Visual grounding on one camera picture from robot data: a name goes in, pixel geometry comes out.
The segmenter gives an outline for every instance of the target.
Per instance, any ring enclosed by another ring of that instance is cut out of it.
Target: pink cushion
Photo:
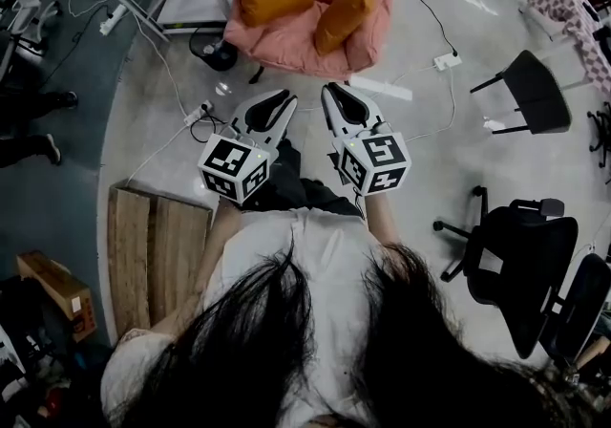
[[[224,37],[262,65],[325,78],[348,79],[374,65],[390,25],[392,0],[375,0],[375,9],[352,33],[344,47],[319,56],[314,47],[316,24],[332,0],[316,0],[308,11],[248,28],[234,0]]]

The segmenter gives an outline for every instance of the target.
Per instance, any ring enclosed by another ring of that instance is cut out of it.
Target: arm
[[[609,344],[610,343],[611,343],[611,341],[609,341],[609,339],[605,338],[604,336],[601,336],[598,340],[596,340],[594,343],[592,343],[592,345],[590,345],[585,350],[585,352],[583,352],[579,356],[579,358],[577,359],[577,362],[575,363],[575,366],[577,367],[577,370],[579,370],[586,363],[588,363],[589,361],[593,360],[597,356],[602,355],[603,353],[605,353],[607,348],[609,348]]]
[[[222,256],[225,244],[240,230],[242,213],[231,202],[221,198],[217,216],[206,239],[206,246],[201,256],[200,269],[195,288],[184,304],[174,310],[169,316],[159,321],[153,332],[180,336],[195,317],[201,295],[205,292],[212,272]]]
[[[382,245],[393,245],[400,243],[392,212],[390,211],[389,198],[386,193],[374,194],[365,197],[365,209],[367,210],[367,222],[369,232],[377,238]]]

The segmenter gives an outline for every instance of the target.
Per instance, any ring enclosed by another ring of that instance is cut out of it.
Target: pink and white checkered cloth
[[[587,0],[528,0],[528,5],[542,15],[564,22],[562,32],[576,39],[587,78],[606,96],[611,95],[611,65],[600,50],[592,34],[602,27],[583,4]]]

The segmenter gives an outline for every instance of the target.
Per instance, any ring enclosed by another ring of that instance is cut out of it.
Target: white label
[[[79,312],[80,311],[80,297],[75,297],[73,299],[73,312]]]

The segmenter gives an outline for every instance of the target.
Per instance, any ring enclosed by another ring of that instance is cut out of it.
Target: wooden platform
[[[108,266],[116,332],[150,328],[195,284],[212,211],[166,197],[112,188]]]

